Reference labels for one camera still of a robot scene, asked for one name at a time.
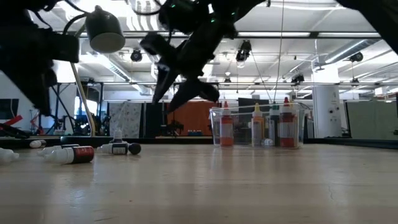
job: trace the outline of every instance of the table surface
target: table surface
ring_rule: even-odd
[[[397,223],[398,151],[143,145],[0,167],[0,223]]]

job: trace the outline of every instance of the pillar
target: pillar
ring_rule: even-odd
[[[314,71],[313,82],[315,83],[338,83],[338,67],[326,65],[323,70]],[[338,85],[314,86],[313,114],[315,125],[315,137],[341,137],[341,115],[340,94]]]

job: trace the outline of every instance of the squeeze bottle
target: squeeze bottle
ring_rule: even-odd
[[[16,161],[18,158],[19,154],[15,153],[13,150],[0,148],[0,164],[7,164]]]
[[[289,100],[285,97],[284,105],[280,109],[280,146],[294,147],[294,115],[289,105]]]
[[[234,145],[234,129],[231,112],[228,103],[225,101],[224,109],[220,119],[220,146],[229,147]]]
[[[137,143],[109,143],[98,147],[97,150],[102,153],[113,155],[126,155],[130,152],[133,155],[138,155],[141,152],[141,145]]]
[[[212,107],[211,109],[217,110],[219,108],[217,107]],[[212,110],[210,110],[210,114],[209,117],[211,119],[211,131],[213,132],[213,142],[214,145],[219,146],[220,145],[220,115],[216,112],[213,112]]]
[[[52,151],[44,159],[57,164],[87,163],[94,159],[94,149],[91,146],[67,147]]]
[[[69,144],[69,145],[62,145],[62,146],[51,146],[45,147],[43,150],[37,152],[38,156],[44,157],[45,155],[50,154],[54,150],[63,149],[64,147],[77,147],[78,144]]]
[[[269,110],[269,139],[274,146],[279,146],[279,106],[277,105]]]
[[[252,146],[261,146],[264,139],[264,118],[260,111],[260,106],[256,103],[254,107],[253,117],[251,119],[251,144]]]

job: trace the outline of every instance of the orange panel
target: orange panel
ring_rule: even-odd
[[[188,102],[182,107],[167,115],[167,122],[170,124],[173,119],[184,125],[181,136],[187,136],[188,130],[201,130],[204,136],[211,136],[208,125],[209,109],[217,106],[212,102]]]

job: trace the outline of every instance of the ceiling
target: ceiling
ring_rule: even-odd
[[[104,10],[112,12],[120,20],[121,27],[126,35],[131,38],[126,39],[125,48],[121,52],[112,55],[102,55],[101,60],[95,56],[87,55],[92,52],[88,40],[81,39],[81,57],[78,67],[81,77],[91,77],[98,82],[121,82],[117,75],[109,69],[105,62],[108,59],[112,65],[117,66],[122,72],[127,74],[134,82],[155,82],[156,75],[151,66],[152,60],[144,51],[141,62],[132,62],[130,54],[133,49],[139,48],[136,33],[148,30],[161,30],[156,16],[142,17],[137,16],[131,9],[138,11],[154,11],[157,6],[152,1],[129,0],[74,0],[74,2],[85,10],[93,9],[94,2],[102,6]],[[69,19],[78,15],[66,3],[58,3],[51,12],[41,12],[40,15],[48,22],[54,30],[61,31]],[[39,26],[45,27],[34,15],[34,22]],[[71,27],[71,31],[81,27],[83,21],[78,21]],[[367,32],[374,32],[365,18],[358,12],[344,9],[333,0],[281,0],[272,1],[272,7],[268,8],[265,4],[256,6],[246,17],[236,23],[236,28],[240,32],[257,32],[258,35],[270,35],[270,33],[260,32],[349,32],[347,36],[357,37]],[[176,37],[171,43],[178,45],[183,38]],[[236,51],[239,49],[243,39],[225,39],[220,43],[215,51],[213,65],[207,65],[203,81],[223,82],[226,72],[230,73],[232,82],[259,82],[262,79],[267,82],[290,82],[290,78],[297,72],[289,73],[304,62],[304,60],[315,60],[317,55],[328,55],[342,46],[353,41],[352,39],[283,39],[279,38],[262,39],[259,37],[248,37],[252,45],[252,54],[246,60],[243,68],[238,68],[235,60]],[[340,61],[337,62],[340,81],[351,80],[352,77],[359,77],[362,82],[396,82],[398,80],[398,67],[394,63],[398,62],[398,56],[391,51],[391,48],[383,41],[379,41],[361,51],[364,55],[362,62]],[[304,74],[305,81],[311,82],[313,70],[311,63],[307,63],[305,68],[300,69]],[[110,90],[134,90],[131,86],[110,86]],[[236,89],[236,85],[224,86],[225,89]],[[240,89],[264,89],[263,85],[240,85]],[[341,86],[341,89],[352,89],[350,86]],[[280,86],[279,89],[292,89],[290,86]],[[372,91],[375,86],[361,88],[358,93]]]

